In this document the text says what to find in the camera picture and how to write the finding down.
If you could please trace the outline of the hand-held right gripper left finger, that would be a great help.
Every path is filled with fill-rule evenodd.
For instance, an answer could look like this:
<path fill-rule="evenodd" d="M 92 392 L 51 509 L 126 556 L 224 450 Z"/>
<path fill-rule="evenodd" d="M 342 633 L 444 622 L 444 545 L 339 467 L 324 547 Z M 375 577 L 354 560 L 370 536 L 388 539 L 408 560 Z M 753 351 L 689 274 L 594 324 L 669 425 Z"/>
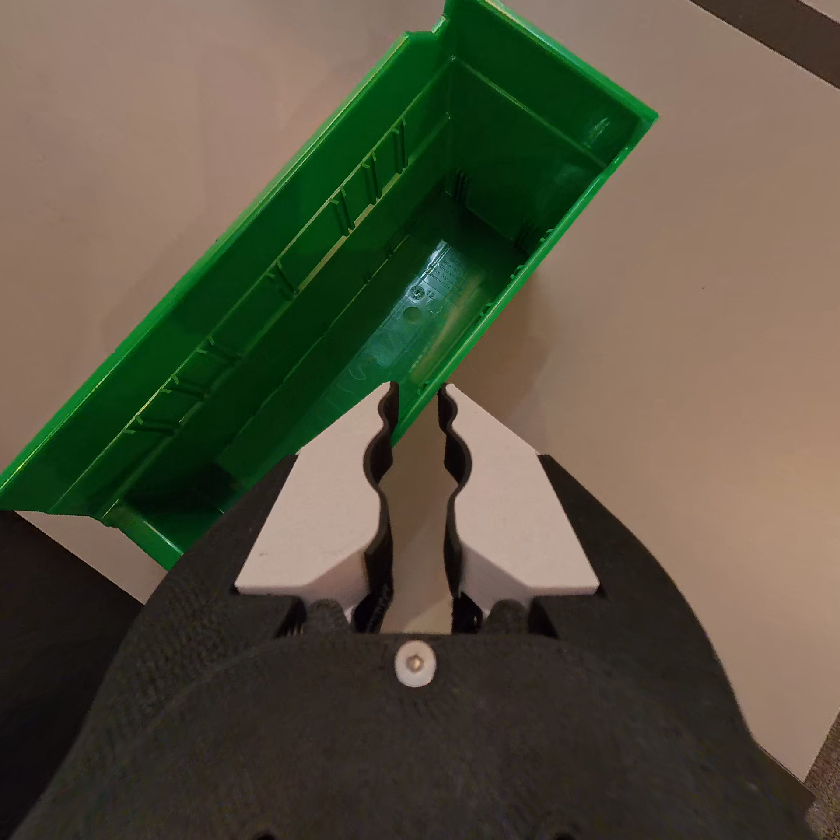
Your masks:
<path fill-rule="evenodd" d="M 357 632 L 380 631 L 393 597 L 381 483 L 392 467 L 395 381 L 377 386 L 297 453 L 234 586 L 244 595 L 336 602 Z"/>

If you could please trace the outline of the green plastic bin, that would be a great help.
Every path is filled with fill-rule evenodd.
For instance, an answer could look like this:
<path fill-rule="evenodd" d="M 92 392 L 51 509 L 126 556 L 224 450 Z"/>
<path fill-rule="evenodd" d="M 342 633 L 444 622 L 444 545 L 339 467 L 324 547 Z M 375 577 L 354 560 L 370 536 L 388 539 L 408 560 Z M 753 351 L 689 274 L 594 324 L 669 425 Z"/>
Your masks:
<path fill-rule="evenodd" d="M 397 443 L 658 118 L 499 2 L 396 40 L 2 474 L 169 570 L 396 382 Z"/>

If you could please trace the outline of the black strip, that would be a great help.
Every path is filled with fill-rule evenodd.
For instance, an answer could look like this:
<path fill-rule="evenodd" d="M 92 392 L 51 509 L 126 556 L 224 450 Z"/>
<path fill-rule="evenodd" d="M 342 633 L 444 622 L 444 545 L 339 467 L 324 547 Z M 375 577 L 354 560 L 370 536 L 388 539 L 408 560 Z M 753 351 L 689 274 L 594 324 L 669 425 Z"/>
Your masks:
<path fill-rule="evenodd" d="M 695 1 L 775 54 L 839 85 L 839 23 L 800 1 Z"/>

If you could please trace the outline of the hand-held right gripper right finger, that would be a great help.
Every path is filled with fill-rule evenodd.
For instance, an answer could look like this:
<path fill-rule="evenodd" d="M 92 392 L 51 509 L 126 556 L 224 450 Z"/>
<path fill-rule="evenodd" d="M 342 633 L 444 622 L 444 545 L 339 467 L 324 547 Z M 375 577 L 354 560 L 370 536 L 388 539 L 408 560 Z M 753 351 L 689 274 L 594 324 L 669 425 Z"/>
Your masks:
<path fill-rule="evenodd" d="M 476 634 L 500 603 L 588 596 L 600 582 L 537 450 L 451 384 L 437 392 L 447 501 L 444 569 L 453 634 Z"/>

